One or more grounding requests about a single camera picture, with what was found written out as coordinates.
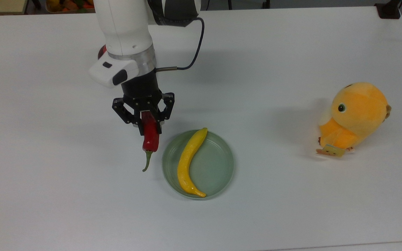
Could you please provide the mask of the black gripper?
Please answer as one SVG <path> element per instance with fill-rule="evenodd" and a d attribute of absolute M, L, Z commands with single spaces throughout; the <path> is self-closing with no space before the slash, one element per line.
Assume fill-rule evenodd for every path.
<path fill-rule="evenodd" d="M 112 108 L 125 122 L 139 129 L 141 136 L 144 135 L 141 112 L 151 111 L 157 122 L 157 132 L 162 133 L 162 125 L 169 120 L 174 106 L 174 93 L 163 93 L 158 87 L 155 71 L 133 78 L 121 84 L 124 92 L 123 98 L 113 99 Z M 158 108 L 159 102 L 163 101 L 163 111 Z M 127 110 L 125 104 L 133 109 L 133 113 Z"/>

